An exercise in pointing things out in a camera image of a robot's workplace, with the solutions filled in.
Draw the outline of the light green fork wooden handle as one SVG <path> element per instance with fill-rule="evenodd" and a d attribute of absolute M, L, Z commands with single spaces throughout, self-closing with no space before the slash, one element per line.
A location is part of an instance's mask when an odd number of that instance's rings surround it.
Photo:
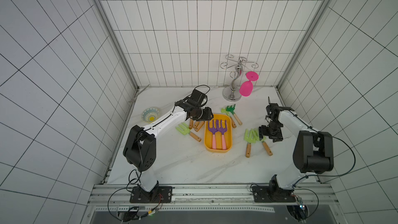
<path fill-rule="evenodd" d="M 246 158 L 250 158 L 251 155 L 251 145 L 256 142 L 256 137 L 253 129 L 246 129 L 244 134 L 244 141 L 247 142 L 246 146 Z"/>

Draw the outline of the purple rake pink handle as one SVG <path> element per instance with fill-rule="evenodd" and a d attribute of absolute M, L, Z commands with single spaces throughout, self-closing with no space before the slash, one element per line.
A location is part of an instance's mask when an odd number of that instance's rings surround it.
<path fill-rule="evenodd" d="M 216 125 L 217 125 L 217 130 L 221 133 L 221 144 L 222 144 L 222 150 L 226 150 L 227 149 L 227 143 L 226 143 L 226 139 L 225 139 L 225 133 L 228 130 L 227 128 L 224 128 L 222 126 L 223 123 L 227 123 L 226 121 L 222 121 L 222 120 L 216 120 Z"/>
<path fill-rule="evenodd" d="M 216 133 L 217 133 L 217 127 L 215 126 L 215 121 L 211 120 L 208 122 L 208 126 L 207 126 L 209 132 L 212 133 L 212 145 L 211 148 L 212 149 L 217 149 L 217 142 L 216 142 Z"/>

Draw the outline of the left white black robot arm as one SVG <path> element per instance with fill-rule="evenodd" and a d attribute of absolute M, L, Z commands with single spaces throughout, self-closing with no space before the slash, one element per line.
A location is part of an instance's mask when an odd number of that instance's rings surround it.
<path fill-rule="evenodd" d="M 163 190 L 172 191 L 171 186 L 160 186 L 151 168 L 157 157 L 157 142 L 170 129 L 187 119 L 209 121 L 214 118 L 210 107 L 203 107 L 188 97 L 175 102 L 175 106 L 160 119 L 144 127 L 131 128 L 123 156 L 139 173 L 137 186 L 132 188 L 131 203 L 150 203 L 161 200 Z"/>

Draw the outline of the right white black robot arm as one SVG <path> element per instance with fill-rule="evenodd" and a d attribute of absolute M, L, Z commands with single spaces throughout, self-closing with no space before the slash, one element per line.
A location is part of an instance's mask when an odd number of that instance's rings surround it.
<path fill-rule="evenodd" d="M 266 107 L 267 125 L 258 127 L 260 141 L 270 138 L 274 143 L 284 140 L 286 127 L 296 138 L 292 164 L 282 173 L 274 175 L 267 186 L 251 186 L 256 203 L 293 203 L 295 187 L 299 182 L 333 170 L 333 138 L 302 120 L 292 108 L 270 103 Z"/>

